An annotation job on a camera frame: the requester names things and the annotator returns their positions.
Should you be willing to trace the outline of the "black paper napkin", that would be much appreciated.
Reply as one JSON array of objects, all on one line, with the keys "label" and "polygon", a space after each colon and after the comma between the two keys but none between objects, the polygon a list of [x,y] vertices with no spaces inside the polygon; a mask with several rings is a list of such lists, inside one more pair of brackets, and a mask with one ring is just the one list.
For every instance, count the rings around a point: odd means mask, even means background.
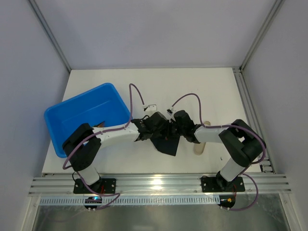
[{"label": "black paper napkin", "polygon": [[170,156],[176,156],[180,134],[175,124],[167,121],[152,134],[150,140],[157,151]]}]

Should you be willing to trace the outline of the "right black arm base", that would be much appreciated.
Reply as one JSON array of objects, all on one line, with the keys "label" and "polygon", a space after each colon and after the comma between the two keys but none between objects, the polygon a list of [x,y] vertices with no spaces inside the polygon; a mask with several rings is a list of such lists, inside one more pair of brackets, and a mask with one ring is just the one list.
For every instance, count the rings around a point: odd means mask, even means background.
[{"label": "right black arm base", "polygon": [[200,181],[202,192],[204,193],[245,192],[242,177],[236,177],[233,181],[226,181],[224,178],[202,176]]}]

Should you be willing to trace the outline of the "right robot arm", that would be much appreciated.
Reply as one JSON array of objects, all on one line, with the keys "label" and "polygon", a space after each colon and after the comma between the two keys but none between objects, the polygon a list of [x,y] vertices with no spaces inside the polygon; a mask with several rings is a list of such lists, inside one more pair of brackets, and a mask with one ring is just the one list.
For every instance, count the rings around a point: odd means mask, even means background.
[{"label": "right robot arm", "polygon": [[168,109],[171,123],[176,132],[188,142],[221,143],[230,155],[226,165],[214,177],[201,177],[202,191],[232,192],[236,189],[243,192],[243,179],[240,177],[260,154],[265,155],[266,144],[243,120],[222,126],[195,124],[184,110],[173,112]]}]

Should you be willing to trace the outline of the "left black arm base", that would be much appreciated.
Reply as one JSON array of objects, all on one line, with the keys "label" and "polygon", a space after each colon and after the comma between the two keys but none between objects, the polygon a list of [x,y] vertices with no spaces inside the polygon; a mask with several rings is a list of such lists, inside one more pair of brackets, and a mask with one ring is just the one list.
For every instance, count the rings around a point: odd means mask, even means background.
[{"label": "left black arm base", "polygon": [[[99,194],[114,194],[116,192],[115,178],[102,178],[96,183],[89,185],[89,188]],[[91,191],[84,185],[81,179],[75,180],[74,194],[90,194]]]}]

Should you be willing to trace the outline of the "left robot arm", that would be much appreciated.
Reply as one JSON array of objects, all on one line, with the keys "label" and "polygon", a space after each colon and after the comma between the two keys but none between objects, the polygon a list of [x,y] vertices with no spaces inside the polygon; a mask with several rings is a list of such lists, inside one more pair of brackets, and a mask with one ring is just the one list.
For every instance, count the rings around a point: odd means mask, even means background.
[{"label": "left robot arm", "polygon": [[167,129],[168,123],[169,120],[160,112],[107,128],[94,128],[84,123],[62,144],[67,156],[63,169],[73,168],[86,187],[99,193],[103,180],[92,164],[98,151],[122,142],[157,138]]}]

